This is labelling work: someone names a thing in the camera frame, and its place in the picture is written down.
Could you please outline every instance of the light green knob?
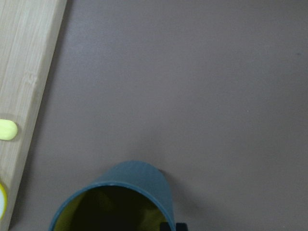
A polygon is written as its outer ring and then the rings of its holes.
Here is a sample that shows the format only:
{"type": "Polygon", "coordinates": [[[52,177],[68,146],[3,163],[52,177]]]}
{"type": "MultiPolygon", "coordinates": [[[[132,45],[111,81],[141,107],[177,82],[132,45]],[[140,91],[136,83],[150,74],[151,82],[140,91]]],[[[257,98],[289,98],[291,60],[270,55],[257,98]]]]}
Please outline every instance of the light green knob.
{"type": "Polygon", "coordinates": [[[13,121],[0,119],[0,140],[9,141],[17,135],[17,132],[17,125],[13,121]]]}

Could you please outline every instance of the yellow-green object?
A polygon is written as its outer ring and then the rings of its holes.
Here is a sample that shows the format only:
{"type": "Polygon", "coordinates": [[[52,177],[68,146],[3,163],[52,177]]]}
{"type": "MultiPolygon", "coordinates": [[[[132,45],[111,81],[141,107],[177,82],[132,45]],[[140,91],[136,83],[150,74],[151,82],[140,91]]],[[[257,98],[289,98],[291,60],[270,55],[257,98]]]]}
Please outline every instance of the yellow-green object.
{"type": "Polygon", "coordinates": [[[0,140],[9,141],[17,135],[17,132],[17,125],[13,121],[0,119],[0,140]]]}
{"type": "Polygon", "coordinates": [[[0,184],[0,219],[2,219],[3,214],[6,210],[7,205],[7,195],[4,187],[0,184]]]}

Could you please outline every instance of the black object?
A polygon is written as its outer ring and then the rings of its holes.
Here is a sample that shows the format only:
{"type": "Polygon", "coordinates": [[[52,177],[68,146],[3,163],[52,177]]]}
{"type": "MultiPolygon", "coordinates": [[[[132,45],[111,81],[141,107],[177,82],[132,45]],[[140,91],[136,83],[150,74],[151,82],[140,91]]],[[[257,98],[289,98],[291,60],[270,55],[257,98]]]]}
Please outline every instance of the black object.
{"type": "MultiPolygon", "coordinates": [[[[177,223],[176,229],[177,231],[188,231],[188,227],[186,223],[177,223]]],[[[167,222],[163,222],[160,224],[160,231],[171,231],[167,222]]]]}

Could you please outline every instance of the blue cylinder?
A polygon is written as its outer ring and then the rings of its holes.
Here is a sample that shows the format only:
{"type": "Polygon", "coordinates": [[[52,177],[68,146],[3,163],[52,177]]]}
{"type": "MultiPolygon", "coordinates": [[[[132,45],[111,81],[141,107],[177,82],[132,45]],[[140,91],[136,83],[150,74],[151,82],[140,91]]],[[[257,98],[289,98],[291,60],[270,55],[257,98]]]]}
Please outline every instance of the blue cylinder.
{"type": "Polygon", "coordinates": [[[102,208],[102,210],[106,212],[102,213],[101,216],[108,214],[109,211],[113,211],[112,208],[117,207],[117,202],[124,204],[128,203],[128,206],[136,207],[135,210],[132,209],[131,213],[140,213],[141,211],[142,213],[148,214],[149,219],[153,219],[153,221],[150,221],[150,223],[152,222],[153,224],[156,222],[154,219],[160,222],[161,217],[163,217],[164,221],[169,224],[171,231],[176,231],[169,184],[163,174],[148,163],[142,161],[122,162],[108,170],[89,186],[70,196],[56,212],[49,231],[72,230],[70,226],[73,225],[74,219],[80,221],[80,218],[75,217],[77,217],[76,214],[78,211],[82,210],[83,204],[88,200],[87,198],[91,198],[88,204],[93,203],[95,204],[94,207],[97,207],[98,204],[102,204],[102,206],[105,207],[102,208]],[[148,206],[145,200],[152,203],[161,213],[161,216],[155,212],[155,210],[149,209],[152,207],[148,206]]]}

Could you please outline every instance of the light wood surface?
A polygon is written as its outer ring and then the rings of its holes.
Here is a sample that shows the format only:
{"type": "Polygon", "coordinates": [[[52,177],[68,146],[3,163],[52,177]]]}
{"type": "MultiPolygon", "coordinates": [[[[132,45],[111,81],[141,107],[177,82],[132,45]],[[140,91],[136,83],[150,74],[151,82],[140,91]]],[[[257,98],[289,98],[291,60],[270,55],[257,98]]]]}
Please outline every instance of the light wood surface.
{"type": "Polygon", "coordinates": [[[19,132],[0,141],[0,181],[8,194],[0,231],[8,230],[66,0],[0,0],[0,118],[19,132]]]}

